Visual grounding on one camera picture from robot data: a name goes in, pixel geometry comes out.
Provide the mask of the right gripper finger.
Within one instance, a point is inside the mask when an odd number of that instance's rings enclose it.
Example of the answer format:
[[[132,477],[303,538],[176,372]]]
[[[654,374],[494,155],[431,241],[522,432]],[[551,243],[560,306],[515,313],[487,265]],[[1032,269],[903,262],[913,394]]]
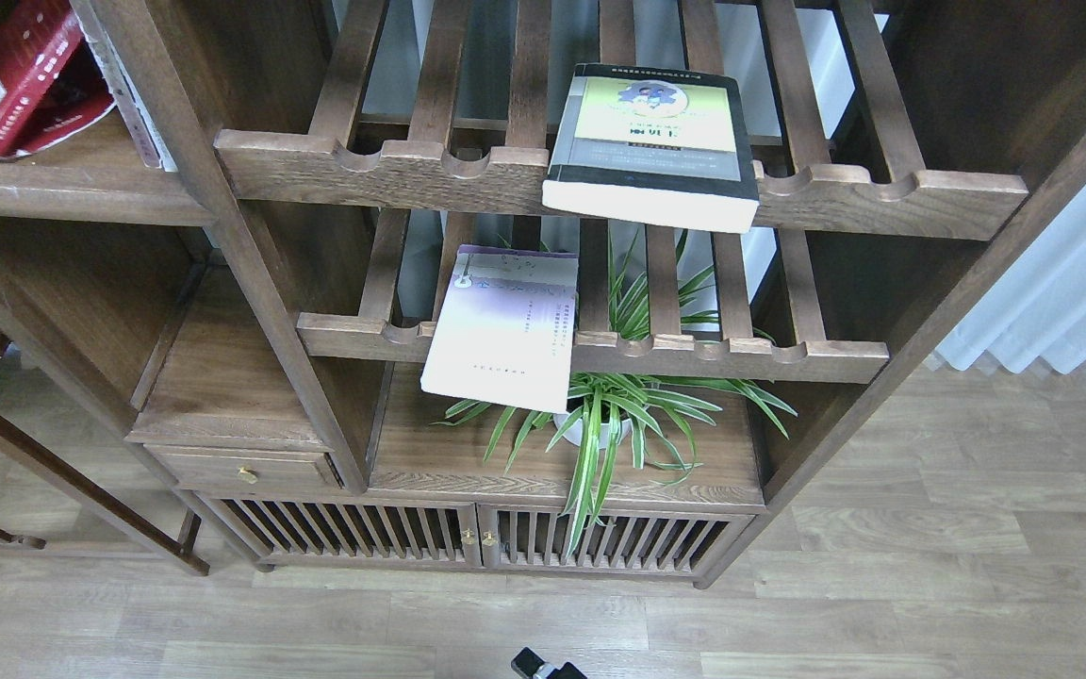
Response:
[[[529,646],[525,646],[510,661],[510,668],[525,679],[586,679],[572,662],[553,665],[550,661],[538,656]]]

